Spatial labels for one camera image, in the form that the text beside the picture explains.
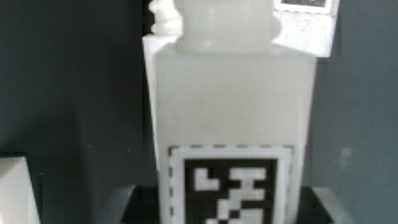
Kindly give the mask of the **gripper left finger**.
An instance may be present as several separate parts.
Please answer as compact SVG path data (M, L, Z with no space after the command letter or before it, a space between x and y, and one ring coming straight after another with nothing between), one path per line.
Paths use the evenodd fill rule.
M155 187L130 185L114 190L95 224L159 224Z

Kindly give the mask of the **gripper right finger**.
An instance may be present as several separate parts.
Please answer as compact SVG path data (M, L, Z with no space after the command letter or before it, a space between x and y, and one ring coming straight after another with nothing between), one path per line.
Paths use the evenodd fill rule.
M299 224L356 224L335 192L326 187L301 189Z

